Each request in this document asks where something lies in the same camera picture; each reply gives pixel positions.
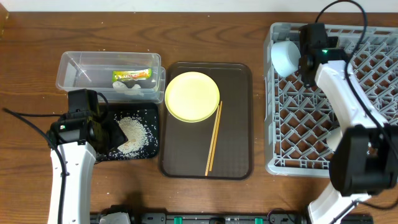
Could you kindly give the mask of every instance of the black base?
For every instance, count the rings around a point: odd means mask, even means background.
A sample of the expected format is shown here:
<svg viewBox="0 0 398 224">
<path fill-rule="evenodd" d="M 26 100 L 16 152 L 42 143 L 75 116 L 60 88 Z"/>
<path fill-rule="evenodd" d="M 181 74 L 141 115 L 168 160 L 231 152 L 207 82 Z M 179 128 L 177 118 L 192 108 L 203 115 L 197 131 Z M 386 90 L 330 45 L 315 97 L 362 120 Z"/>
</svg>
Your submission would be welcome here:
<svg viewBox="0 0 398 224">
<path fill-rule="evenodd" d="M 91 215 L 90 224 L 98 224 L 102 216 L 115 212 L 128 212 L 123 209 L 118 210 L 114 205 L 108 212 Z M 134 223 L 134 217 L 129 212 L 131 223 Z M 166 215 L 164 213 L 145 213 L 141 215 L 140 224 L 307 224 L 306 219 L 293 213 L 271 214 L 267 220 L 267 215 Z M 347 215 L 341 221 L 342 224 L 373 224 L 373 218 L 370 215 Z"/>
</svg>

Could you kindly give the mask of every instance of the clear plastic container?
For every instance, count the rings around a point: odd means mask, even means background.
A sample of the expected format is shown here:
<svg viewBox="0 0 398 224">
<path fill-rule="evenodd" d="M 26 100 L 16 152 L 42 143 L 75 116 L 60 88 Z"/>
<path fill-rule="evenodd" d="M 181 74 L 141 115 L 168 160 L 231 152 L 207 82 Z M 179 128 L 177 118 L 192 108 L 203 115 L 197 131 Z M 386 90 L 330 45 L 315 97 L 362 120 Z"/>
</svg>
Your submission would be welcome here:
<svg viewBox="0 0 398 224">
<path fill-rule="evenodd" d="M 65 52 L 61 57 L 56 86 L 65 91 L 82 88 L 95 90 L 104 94 L 109 102 L 161 103 L 165 90 L 165 69 L 160 65 L 160 55 L 153 53 Z M 113 88 L 113 72 L 147 68 L 152 70 L 150 78 L 134 81 L 126 89 Z"/>
</svg>

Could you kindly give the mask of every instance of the wooden chopstick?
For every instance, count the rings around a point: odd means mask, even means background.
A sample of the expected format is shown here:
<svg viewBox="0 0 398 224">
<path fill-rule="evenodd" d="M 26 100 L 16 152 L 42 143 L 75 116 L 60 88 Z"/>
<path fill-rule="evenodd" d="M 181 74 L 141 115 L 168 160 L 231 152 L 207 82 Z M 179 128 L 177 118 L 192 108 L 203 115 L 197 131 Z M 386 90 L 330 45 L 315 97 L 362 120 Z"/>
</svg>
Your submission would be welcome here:
<svg viewBox="0 0 398 224">
<path fill-rule="evenodd" d="M 217 136 L 218 136 L 218 126 L 220 125 L 220 119 L 221 119 L 221 109 L 223 108 L 223 102 L 220 103 L 220 110 L 218 112 L 218 117 L 217 117 L 217 127 L 216 127 L 216 134 L 214 136 L 214 143 L 213 143 L 213 150 L 211 152 L 211 160 L 210 160 L 210 168 L 209 171 L 213 169 L 213 161 L 214 161 L 214 153 L 216 151 L 216 144 L 217 144 Z"/>
<path fill-rule="evenodd" d="M 206 172 L 205 172 L 205 176 L 207 176 L 208 171 L 209 171 L 209 166 L 210 166 L 210 159 L 211 159 L 211 152 L 213 150 L 213 142 L 214 142 L 214 136 L 216 133 L 216 127 L 217 127 L 217 118 L 218 118 L 218 113 L 220 110 L 220 106 L 217 106 L 217 113 L 216 113 L 216 119 L 214 122 L 214 128 L 213 128 L 213 134 L 211 135 L 211 142 L 210 142 L 210 149 L 209 149 L 209 156 L 207 157 L 207 165 L 206 165 Z"/>
</svg>

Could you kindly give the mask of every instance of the snack package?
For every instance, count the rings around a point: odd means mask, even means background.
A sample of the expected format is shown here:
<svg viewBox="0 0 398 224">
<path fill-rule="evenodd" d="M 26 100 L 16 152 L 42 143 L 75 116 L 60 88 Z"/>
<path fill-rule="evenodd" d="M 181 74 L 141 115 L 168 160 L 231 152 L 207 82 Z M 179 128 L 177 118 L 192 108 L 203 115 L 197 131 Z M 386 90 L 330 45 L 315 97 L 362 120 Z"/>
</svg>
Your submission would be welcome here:
<svg viewBox="0 0 398 224">
<path fill-rule="evenodd" d="M 152 76 L 152 69 L 138 71 L 113 71 L 112 82 L 126 82 L 132 80 L 146 80 Z"/>
</svg>

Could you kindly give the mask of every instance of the dish rack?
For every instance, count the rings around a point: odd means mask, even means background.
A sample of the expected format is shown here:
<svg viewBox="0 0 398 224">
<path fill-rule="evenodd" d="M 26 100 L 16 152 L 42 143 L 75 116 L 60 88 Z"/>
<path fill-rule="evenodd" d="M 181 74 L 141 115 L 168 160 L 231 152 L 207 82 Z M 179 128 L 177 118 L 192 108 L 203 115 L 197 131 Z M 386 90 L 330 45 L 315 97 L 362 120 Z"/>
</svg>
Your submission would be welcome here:
<svg viewBox="0 0 398 224">
<path fill-rule="evenodd" d="M 316 86 L 306 89 L 298 72 L 280 77 L 271 62 L 276 42 L 290 40 L 299 46 L 299 27 L 305 24 L 275 23 L 264 42 L 266 83 L 266 170 L 274 175 L 329 177 L 333 151 L 326 138 L 339 126 L 329 101 Z M 350 54 L 361 26 L 325 25 L 329 36 L 338 36 L 338 47 Z M 368 27 L 350 63 L 365 94 L 388 120 L 398 124 L 398 29 Z"/>
</svg>

